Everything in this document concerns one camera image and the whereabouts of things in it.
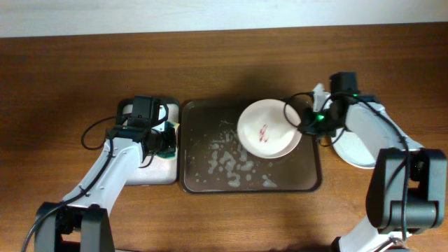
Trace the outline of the pale green plate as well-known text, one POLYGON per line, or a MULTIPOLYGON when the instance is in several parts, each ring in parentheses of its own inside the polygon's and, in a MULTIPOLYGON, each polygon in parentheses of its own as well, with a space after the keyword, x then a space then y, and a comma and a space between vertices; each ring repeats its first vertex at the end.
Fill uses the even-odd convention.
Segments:
POLYGON ((393 128, 388 124, 385 108, 370 102, 350 105, 344 129, 337 130, 333 148, 347 163, 361 169, 375 167, 379 150, 391 146, 393 128))

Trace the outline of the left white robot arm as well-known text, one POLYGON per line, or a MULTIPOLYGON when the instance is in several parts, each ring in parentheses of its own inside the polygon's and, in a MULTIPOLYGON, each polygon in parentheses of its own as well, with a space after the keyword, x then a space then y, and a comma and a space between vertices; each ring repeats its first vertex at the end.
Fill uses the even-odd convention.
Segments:
POLYGON ((109 216, 118 196, 137 170, 177 161, 178 130, 167 119, 119 120, 80 183, 60 202, 42 203, 21 249, 33 241, 35 251, 115 251, 109 216))

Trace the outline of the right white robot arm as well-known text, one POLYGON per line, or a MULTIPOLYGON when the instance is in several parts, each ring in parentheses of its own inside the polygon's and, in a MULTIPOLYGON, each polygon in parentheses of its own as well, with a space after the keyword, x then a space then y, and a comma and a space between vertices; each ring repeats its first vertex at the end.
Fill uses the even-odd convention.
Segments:
POLYGON ((313 109, 297 126, 301 133, 355 134, 375 158, 366 216, 336 237, 331 251, 387 251, 398 242, 438 228, 445 217, 447 156, 411 140, 373 96, 356 92, 309 92, 313 109))

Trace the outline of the yellow green sponge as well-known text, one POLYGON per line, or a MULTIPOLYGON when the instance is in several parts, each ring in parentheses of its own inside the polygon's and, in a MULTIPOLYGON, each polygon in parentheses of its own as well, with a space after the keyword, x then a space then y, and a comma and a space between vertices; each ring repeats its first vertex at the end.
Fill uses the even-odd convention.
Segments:
POLYGON ((178 150, 178 128, 177 122, 166 121, 162 124, 163 130, 158 132, 159 143, 156 155, 159 158, 173 159, 178 150))

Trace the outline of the pink white plate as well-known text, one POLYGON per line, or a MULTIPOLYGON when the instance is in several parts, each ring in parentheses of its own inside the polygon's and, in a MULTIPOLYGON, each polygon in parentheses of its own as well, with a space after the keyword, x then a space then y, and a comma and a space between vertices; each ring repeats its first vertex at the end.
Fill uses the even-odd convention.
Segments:
POLYGON ((247 106, 237 121, 240 144, 263 159, 280 158, 300 142, 298 112, 279 99, 262 99, 247 106))

